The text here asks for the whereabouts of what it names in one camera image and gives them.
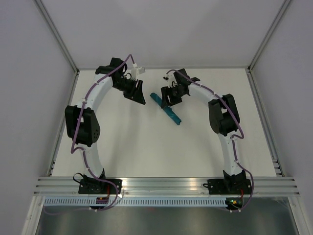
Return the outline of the teal cloth napkin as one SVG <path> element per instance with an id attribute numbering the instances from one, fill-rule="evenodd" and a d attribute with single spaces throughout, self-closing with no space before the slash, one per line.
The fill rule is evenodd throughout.
<path id="1" fill-rule="evenodd" d="M 161 107 L 162 99 L 156 93 L 151 93 L 150 97 L 153 99 L 154 102 L 158 104 L 159 107 Z M 161 109 L 176 125 L 180 125 L 181 119 L 173 112 L 173 110 L 170 107 L 167 106 Z"/>

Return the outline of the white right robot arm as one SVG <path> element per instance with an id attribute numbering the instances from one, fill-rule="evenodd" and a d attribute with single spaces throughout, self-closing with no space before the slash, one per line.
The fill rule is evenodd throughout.
<path id="1" fill-rule="evenodd" d="M 241 182 L 235 175 L 242 173 L 238 166 L 239 160 L 236 153 L 237 138 L 243 137 L 239 125 L 240 117 L 233 95 L 218 95 L 210 88 L 200 84 L 196 77 L 191 78 L 185 69 L 170 70 L 163 77 L 168 85 L 161 88 L 162 109 L 168 109 L 168 115 L 175 121 L 178 117 L 170 107 L 182 102 L 185 95 L 193 96 L 208 107 L 209 123 L 214 133 L 219 137 L 224 158 L 223 187 L 228 193 L 235 193 L 241 187 Z"/>

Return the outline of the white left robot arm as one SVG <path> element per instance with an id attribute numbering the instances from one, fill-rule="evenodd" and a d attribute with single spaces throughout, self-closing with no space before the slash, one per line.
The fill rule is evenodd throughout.
<path id="1" fill-rule="evenodd" d="M 87 176 L 93 178 L 89 187 L 97 194 L 107 188 L 105 170 L 97 148 L 101 128 L 96 112 L 102 100 L 110 89 L 117 89 L 126 99 L 142 105 L 146 103 L 143 81 L 139 79 L 145 69 L 136 62 L 132 62 L 132 65 L 129 69 L 125 60 L 112 58 L 109 65 L 99 66 L 84 97 L 76 105 L 65 108 L 67 136 L 72 140 L 70 152 L 81 153 Z"/>

